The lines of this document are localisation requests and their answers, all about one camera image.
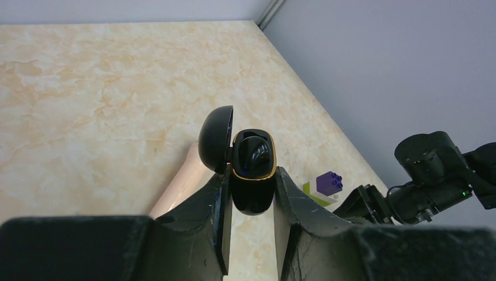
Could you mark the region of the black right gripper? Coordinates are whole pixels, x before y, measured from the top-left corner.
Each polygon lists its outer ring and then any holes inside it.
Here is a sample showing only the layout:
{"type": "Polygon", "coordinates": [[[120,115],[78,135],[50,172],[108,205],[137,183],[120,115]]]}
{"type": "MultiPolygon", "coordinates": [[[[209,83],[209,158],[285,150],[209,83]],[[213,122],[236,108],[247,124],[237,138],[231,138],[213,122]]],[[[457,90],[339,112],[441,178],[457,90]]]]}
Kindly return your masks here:
{"type": "Polygon", "coordinates": [[[394,224],[385,197],[369,184],[355,188],[333,214],[355,224],[394,224]]]}

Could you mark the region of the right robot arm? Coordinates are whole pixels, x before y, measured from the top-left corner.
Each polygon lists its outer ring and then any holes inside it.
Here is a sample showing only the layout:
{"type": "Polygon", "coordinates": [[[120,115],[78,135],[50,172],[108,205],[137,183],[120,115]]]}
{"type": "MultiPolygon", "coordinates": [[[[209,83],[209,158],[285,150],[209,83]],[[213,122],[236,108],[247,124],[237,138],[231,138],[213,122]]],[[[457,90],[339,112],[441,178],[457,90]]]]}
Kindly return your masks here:
{"type": "Polygon", "coordinates": [[[446,132],[404,139],[394,156],[411,181],[382,195],[376,186],[358,186],[334,210],[340,218],[372,224],[414,225],[476,196],[495,208],[495,143],[461,153],[446,132]]]}

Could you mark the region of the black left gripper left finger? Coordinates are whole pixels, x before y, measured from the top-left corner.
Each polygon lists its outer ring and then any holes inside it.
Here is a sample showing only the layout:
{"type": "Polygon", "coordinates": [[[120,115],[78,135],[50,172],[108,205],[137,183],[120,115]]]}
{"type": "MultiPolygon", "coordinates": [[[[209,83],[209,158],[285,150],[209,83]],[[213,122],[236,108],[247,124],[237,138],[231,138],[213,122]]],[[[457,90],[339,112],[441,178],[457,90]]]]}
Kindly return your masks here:
{"type": "Polygon", "coordinates": [[[2,280],[221,280],[229,257],[224,178],[146,215],[22,217],[1,225],[2,280]]]}

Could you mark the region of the black earbud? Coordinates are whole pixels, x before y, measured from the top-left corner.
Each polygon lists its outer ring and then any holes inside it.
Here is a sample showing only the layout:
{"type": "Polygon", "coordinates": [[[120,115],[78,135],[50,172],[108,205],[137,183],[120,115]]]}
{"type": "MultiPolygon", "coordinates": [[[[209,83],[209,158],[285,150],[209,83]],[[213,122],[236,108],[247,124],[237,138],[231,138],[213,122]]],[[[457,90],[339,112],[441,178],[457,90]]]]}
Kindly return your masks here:
{"type": "Polygon", "coordinates": [[[271,150],[261,136],[249,136],[239,145],[239,165],[244,172],[252,172],[270,163],[271,150]]]}

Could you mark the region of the black earbud charging case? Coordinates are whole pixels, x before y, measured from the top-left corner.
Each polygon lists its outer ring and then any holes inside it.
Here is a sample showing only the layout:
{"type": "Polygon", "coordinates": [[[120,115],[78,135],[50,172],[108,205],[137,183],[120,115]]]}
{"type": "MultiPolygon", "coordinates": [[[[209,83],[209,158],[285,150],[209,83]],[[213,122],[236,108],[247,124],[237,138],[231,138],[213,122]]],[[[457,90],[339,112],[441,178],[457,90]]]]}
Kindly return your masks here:
{"type": "Polygon", "coordinates": [[[202,163],[219,174],[228,174],[235,207],[255,216],[266,212],[275,193],[277,158],[272,136],[261,129],[233,129],[233,106],[214,109],[206,117],[198,138],[202,163]]]}

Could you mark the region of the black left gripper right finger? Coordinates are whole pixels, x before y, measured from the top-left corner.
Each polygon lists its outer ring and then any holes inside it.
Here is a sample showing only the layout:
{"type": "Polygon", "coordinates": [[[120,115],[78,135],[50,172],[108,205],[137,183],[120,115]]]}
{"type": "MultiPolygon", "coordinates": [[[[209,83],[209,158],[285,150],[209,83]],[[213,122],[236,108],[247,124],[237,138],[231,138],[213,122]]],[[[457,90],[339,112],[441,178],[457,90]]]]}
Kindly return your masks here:
{"type": "Polygon", "coordinates": [[[488,228],[353,224],[275,172],[279,280],[494,280],[488,228]]]}

